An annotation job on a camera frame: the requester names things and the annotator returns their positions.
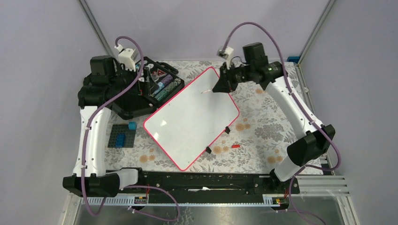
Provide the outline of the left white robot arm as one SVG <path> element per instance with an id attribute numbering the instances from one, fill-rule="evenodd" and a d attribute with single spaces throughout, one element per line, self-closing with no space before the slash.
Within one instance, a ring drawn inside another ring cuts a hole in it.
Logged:
<path id="1" fill-rule="evenodd" d="M 105 166 L 105 140 L 111 114 L 131 120 L 150 109 L 137 80 L 138 66 L 135 61 L 123 62 L 109 55 L 92 57 L 90 66 L 91 73 L 84 78 L 78 92 L 79 155 L 72 176 L 63 178 L 62 185 L 80 197 L 115 197 L 126 186 L 139 193 L 146 181 L 137 169 L 107 172 Z"/>

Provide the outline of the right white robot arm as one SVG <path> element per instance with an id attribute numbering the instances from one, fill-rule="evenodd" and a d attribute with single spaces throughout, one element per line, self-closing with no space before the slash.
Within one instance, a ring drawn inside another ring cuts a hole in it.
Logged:
<path id="1" fill-rule="evenodd" d="M 220 47 L 217 54 L 225 62 L 220 67 L 220 78 L 212 88 L 214 93 L 231 93 L 239 83 L 254 82 L 262 87 L 279 105 L 291 124 L 297 140 L 287 148 L 287 157 L 271 173 L 269 187 L 283 192 L 288 181 L 309 161 L 325 154 L 335 135 L 332 125 L 325 126 L 311 112 L 291 85 L 283 63 L 269 62 L 262 43 L 243 47 L 245 63 L 235 66 L 233 48 Z"/>

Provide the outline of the pink-framed whiteboard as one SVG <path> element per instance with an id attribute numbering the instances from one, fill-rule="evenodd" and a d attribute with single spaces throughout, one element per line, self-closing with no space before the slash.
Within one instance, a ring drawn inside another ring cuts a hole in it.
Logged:
<path id="1" fill-rule="evenodd" d="M 180 171 L 186 171 L 239 117 L 239 108 L 230 94 L 201 94 L 218 80 L 214 67 L 205 69 L 143 123 L 145 131 Z"/>

